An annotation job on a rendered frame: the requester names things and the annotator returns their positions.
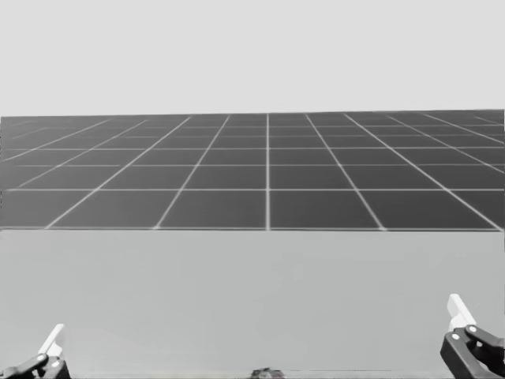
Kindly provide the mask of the red carton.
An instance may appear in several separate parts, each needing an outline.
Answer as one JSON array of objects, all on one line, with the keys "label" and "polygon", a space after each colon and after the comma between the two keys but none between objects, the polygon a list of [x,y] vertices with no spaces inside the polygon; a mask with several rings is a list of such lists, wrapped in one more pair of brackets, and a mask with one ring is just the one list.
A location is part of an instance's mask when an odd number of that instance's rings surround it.
[{"label": "red carton", "polygon": [[286,377],[281,370],[266,367],[252,371],[249,379],[286,379]]}]

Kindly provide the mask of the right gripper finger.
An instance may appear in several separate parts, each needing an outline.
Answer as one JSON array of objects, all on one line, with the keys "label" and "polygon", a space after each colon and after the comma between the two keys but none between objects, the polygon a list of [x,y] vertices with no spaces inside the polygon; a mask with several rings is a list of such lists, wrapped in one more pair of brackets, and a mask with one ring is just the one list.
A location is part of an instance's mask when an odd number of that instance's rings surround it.
[{"label": "right gripper finger", "polygon": [[505,339],[479,327],[458,294],[449,295],[447,311],[440,356],[454,379],[505,379]]}]

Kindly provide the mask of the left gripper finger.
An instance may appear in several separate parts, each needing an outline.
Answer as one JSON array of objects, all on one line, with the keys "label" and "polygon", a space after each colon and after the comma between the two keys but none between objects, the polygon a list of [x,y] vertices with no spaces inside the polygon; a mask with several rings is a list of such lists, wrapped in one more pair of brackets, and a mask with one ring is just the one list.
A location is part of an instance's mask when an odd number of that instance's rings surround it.
[{"label": "left gripper finger", "polygon": [[0,379],[72,379],[64,357],[65,325],[56,324],[37,354],[0,370]]}]

